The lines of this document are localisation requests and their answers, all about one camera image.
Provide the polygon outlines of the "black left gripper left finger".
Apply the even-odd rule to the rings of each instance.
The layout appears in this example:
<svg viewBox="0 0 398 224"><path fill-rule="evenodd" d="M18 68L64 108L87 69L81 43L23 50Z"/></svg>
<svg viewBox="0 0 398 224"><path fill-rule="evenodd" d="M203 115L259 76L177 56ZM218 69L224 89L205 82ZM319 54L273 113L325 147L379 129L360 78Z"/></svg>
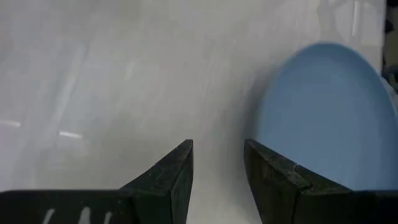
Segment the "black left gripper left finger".
<svg viewBox="0 0 398 224"><path fill-rule="evenodd" d="M185 223L193 184L193 141L114 190L1 192L1 223Z"/></svg>

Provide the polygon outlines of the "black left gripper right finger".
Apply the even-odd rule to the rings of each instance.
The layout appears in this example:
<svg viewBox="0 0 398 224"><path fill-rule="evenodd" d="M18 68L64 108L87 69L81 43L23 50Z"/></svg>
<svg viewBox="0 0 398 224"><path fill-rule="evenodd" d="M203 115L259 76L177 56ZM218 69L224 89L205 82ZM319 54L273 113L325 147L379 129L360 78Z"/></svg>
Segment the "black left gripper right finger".
<svg viewBox="0 0 398 224"><path fill-rule="evenodd" d="M351 190L253 139L244 164L263 223L397 223L395 190Z"/></svg>

